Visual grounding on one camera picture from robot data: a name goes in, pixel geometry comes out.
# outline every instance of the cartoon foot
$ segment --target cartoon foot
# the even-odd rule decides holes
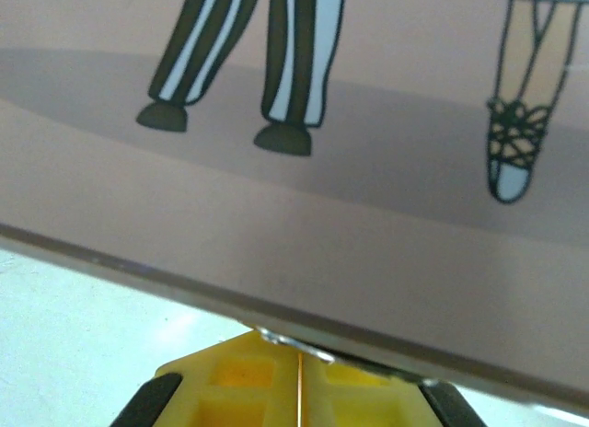
[[[487,170],[491,195],[501,203],[521,199],[530,185],[534,165],[546,136],[548,107],[528,110],[520,101],[489,101]]]
[[[141,110],[137,116],[137,123],[161,131],[185,133],[188,114],[182,107],[166,102],[153,102]]]
[[[266,126],[254,139],[259,148],[289,156],[311,156],[312,143],[305,127],[279,122]]]

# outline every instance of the cartoon leg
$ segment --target cartoon leg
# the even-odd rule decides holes
[[[507,9],[487,148],[489,188],[503,203],[529,187],[574,50],[581,5],[543,4],[544,20],[538,1],[510,0]]]
[[[143,126],[185,132],[185,106],[206,93],[235,47],[258,0],[185,0],[149,87],[155,102],[137,116]]]
[[[306,128],[323,122],[344,0],[271,0],[260,148],[310,156]]]

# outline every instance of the striped pants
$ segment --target striped pants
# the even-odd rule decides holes
[[[245,30],[258,0],[186,0],[157,67],[149,96],[176,106],[196,103]],[[343,0],[271,0],[262,115],[317,127]]]

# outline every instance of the yellow plastic stand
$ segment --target yellow plastic stand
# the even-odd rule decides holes
[[[159,368],[182,381],[154,427],[441,427],[421,391],[250,332]]]

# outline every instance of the metal clip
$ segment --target metal clip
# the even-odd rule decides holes
[[[338,363],[349,365],[351,367],[356,367],[360,370],[363,370],[364,372],[371,375],[382,376],[385,378],[396,377],[407,383],[418,386],[432,387],[438,384],[438,380],[436,379],[426,378],[412,372],[406,372],[404,370],[397,369],[395,367],[389,367],[379,363],[374,363],[372,361],[367,361],[347,353],[335,352],[331,349],[326,349],[314,344],[309,344],[307,342],[295,340],[291,337],[280,335],[265,328],[256,328],[256,330],[267,342],[294,347],[299,351],[314,356],[327,364]]]

